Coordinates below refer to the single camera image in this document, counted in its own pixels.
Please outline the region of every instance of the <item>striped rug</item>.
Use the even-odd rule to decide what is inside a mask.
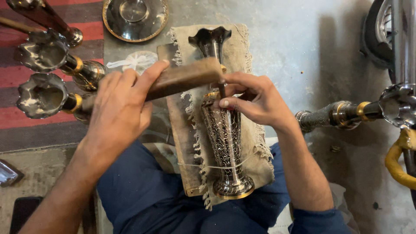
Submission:
[[[79,28],[84,35],[82,44],[70,53],[82,60],[103,63],[104,36],[101,0],[48,0],[63,20],[71,27]],[[30,26],[39,27],[33,21],[9,8],[0,1],[0,15]],[[73,115],[59,112],[46,119],[29,119],[15,105],[19,94],[17,87],[34,72],[13,60],[16,47],[23,43],[26,34],[0,26],[0,152],[59,146],[78,143],[87,127]],[[69,91],[82,93],[70,76],[54,71],[67,84]]]

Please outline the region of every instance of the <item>wooden hammer head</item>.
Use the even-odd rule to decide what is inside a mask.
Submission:
[[[146,101],[218,83],[222,73],[221,65],[214,57],[208,57],[185,66],[168,68],[150,87]]]

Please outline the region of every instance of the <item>string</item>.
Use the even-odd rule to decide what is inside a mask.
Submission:
[[[214,166],[206,166],[206,165],[194,165],[194,164],[184,164],[184,163],[178,163],[178,165],[182,165],[182,166],[193,166],[193,167],[208,167],[208,168],[218,168],[218,169],[233,169],[236,168],[238,166],[241,166],[243,163],[245,163],[247,160],[249,160],[252,156],[246,158],[244,161],[242,161],[241,163],[232,166],[232,167],[214,167]]]

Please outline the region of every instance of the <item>yellow hose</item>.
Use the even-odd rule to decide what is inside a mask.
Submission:
[[[416,150],[416,130],[403,129],[398,140],[389,149],[384,164],[393,179],[410,189],[416,190],[416,178],[405,173],[397,162],[403,149]]]

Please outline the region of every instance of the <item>beige cloth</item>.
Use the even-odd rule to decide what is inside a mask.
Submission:
[[[172,40],[178,43],[179,51],[176,54],[178,65],[187,65],[203,58],[201,51],[188,43],[188,37],[194,36],[199,29],[214,29],[220,25],[192,25],[186,27],[173,27],[170,30]],[[223,46],[223,61],[227,67],[227,73],[242,71],[251,73],[251,54],[249,51],[248,29],[244,24],[223,25],[227,30],[232,30],[232,36]],[[186,112],[194,122],[189,129],[195,129],[197,143],[194,145],[195,150],[200,150],[195,158],[202,158],[204,166],[217,166],[212,150],[212,145],[208,138],[206,127],[202,119],[201,104],[203,95],[208,92],[209,87],[199,87],[183,93],[182,97],[190,95],[190,106]],[[241,151],[242,160],[249,159],[243,164],[244,171],[249,175],[256,188],[273,182],[273,165],[270,162],[272,157],[269,148],[264,140],[264,127],[258,125],[245,116],[241,118]],[[211,209],[213,205],[224,202],[212,192],[212,184],[218,178],[218,169],[209,167],[201,168],[202,184],[200,191],[208,186],[208,192],[204,194],[205,205]]]

